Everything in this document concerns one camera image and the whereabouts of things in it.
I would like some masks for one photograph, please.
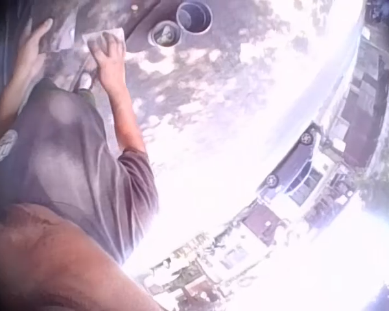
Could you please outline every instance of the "short sleeve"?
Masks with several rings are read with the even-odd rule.
[[[137,246],[158,213],[158,193],[145,153],[126,149],[118,160],[126,170],[124,177],[128,179],[125,181],[125,185],[128,185],[125,193],[130,196],[125,199],[128,203],[128,232],[133,246]]]

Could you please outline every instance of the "window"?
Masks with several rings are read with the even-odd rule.
[[[232,269],[238,263],[245,260],[247,256],[248,253],[246,250],[241,245],[237,245],[234,249],[231,249],[229,252],[227,252],[224,259],[220,262],[226,269]]]
[[[304,183],[296,191],[294,191],[290,197],[298,204],[298,206],[303,205],[305,200],[310,196],[311,192],[317,187],[322,177],[322,173],[312,168]]]

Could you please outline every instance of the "hand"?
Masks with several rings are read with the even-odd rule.
[[[53,19],[49,18],[32,33],[32,19],[29,19],[19,42],[13,79],[28,84],[42,70],[46,54],[39,54],[39,42],[52,24]]]
[[[89,42],[89,49],[98,63],[99,80],[108,93],[114,95],[123,92],[125,84],[125,44],[114,35],[103,34],[108,44],[108,53],[104,53],[96,41]]]

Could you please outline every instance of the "house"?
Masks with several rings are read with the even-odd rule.
[[[353,168],[366,168],[377,149],[388,108],[389,70],[379,53],[362,42],[346,103],[329,131],[341,141],[341,156]]]

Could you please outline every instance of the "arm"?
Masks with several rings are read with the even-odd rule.
[[[130,93],[126,87],[119,93],[108,94],[114,116],[115,134],[120,148],[134,148],[146,153],[143,136],[132,109]]]
[[[96,42],[91,42],[89,47],[98,63],[99,80],[110,99],[118,145],[123,150],[131,148],[145,153],[145,144],[125,83],[125,44],[111,34],[105,33],[104,37],[108,43],[107,54]]]
[[[39,54],[39,41],[49,31],[52,23],[48,19],[31,34],[30,19],[23,31],[12,78],[0,97],[0,138],[12,126],[30,83],[43,67],[46,55]]]
[[[15,121],[28,85],[24,81],[11,79],[0,97],[0,138]]]

